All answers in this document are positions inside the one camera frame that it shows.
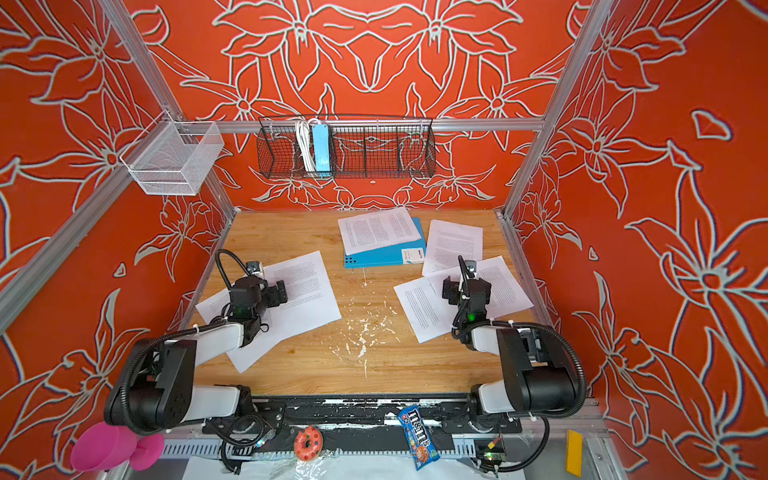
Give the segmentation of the blue folder black inside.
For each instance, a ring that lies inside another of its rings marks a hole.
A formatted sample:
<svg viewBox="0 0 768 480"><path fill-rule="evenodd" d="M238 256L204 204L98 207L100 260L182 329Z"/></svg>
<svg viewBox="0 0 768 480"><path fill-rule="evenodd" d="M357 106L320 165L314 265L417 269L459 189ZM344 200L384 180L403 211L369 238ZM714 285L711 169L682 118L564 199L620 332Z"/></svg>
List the blue folder black inside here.
<svg viewBox="0 0 768 480"><path fill-rule="evenodd" d="M344 256L346 269L373 268L398 265L423 264L426 260L426 241L421 220L413 218L420 238L415 241Z"/></svg>

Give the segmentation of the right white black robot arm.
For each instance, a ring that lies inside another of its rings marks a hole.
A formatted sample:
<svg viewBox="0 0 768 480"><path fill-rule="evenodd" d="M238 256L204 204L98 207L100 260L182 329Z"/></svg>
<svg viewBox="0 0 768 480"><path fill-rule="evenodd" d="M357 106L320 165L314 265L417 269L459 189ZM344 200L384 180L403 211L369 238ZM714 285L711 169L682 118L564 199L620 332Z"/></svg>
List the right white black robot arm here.
<svg viewBox="0 0 768 480"><path fill-rule="evenodd" d="M498 356L502 370L501 380L472 387L468 416L576 414L586 401L587 382L574 348L551 327L493 319L492 283L480 276L474 260L459 257L458 268L458 280L446 277L442 283L442 298L457 308L451 336L470 350Z"/></svg>

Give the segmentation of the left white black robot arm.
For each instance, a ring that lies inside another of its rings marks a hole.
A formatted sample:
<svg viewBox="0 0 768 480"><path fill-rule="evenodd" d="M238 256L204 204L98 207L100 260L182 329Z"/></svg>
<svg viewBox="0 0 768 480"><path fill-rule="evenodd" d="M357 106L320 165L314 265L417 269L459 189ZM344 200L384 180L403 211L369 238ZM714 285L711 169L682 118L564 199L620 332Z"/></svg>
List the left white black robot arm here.
<svg viewBox="0 0 768 480"><path fill-rule="evenodd" d="M197 421L233 424L256 413L249 388L197 386L195 371L267 333L266 313L288 302L287 286L227 249L217 250L214 262L226 287L224 307L203 326L137 341L106 401L106 424L150 436Z"/></svg>

